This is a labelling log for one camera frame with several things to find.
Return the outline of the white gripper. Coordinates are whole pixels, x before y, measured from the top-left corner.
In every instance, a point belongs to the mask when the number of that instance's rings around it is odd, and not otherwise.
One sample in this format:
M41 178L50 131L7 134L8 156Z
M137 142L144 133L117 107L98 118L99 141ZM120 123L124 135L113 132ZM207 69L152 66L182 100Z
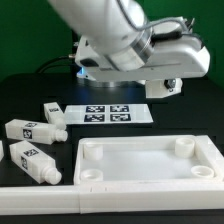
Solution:
M75 62L97 81L162 79L173 89L175 78L205 75L210 54L181 17L107 16L83 29Z

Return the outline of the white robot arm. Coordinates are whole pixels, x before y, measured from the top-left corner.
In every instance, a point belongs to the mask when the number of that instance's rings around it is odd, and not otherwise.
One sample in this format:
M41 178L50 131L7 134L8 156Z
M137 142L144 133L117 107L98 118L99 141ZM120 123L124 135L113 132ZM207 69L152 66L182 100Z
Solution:
M81 36L76 63L101 82L202 77L210 54L183 17L151 21L135 0L47 0Z

